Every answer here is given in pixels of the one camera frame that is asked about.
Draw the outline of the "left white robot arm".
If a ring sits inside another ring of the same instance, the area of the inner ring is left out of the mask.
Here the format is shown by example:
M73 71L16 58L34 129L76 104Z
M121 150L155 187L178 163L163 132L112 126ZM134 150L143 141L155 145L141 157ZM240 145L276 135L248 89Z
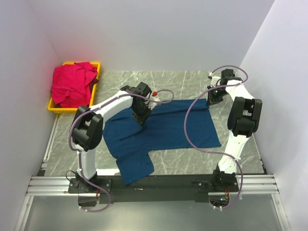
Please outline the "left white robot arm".
M157 93L141 82L136 87L122 87L114 96L92 107L80 106L69 131L69 146L77 152L76 179L84 193L91 193L97 186L95 149L102 140L106 121L125 109L132 109L132 117L139 127L157 105Z

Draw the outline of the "blue t shirt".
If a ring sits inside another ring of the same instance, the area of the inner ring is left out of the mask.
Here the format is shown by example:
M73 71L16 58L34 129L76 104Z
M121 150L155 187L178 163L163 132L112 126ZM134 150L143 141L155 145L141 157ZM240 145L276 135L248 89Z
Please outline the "blue t shirt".
M221 146L206 99L156 106L143 127L125 109L106 121L103 139L125 185L130 185L154 172L150 151L190 148L186 133L199 148Z

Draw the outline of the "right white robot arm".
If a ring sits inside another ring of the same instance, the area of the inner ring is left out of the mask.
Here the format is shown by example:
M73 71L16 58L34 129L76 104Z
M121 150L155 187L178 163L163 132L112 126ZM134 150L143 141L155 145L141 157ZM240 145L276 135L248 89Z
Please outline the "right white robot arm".
M220 77L211 73L208 78L211 83L207 86L207 106L222 102L227 94L233 101L227 121L229 137L225 148L225 153L231 157L224 155L221 158L216 167L218 176L211 180L213 190L222 192L235 178L237 164L233 159L239 160L245 144L258 129L262 101L248 92L232 69L223 70Z

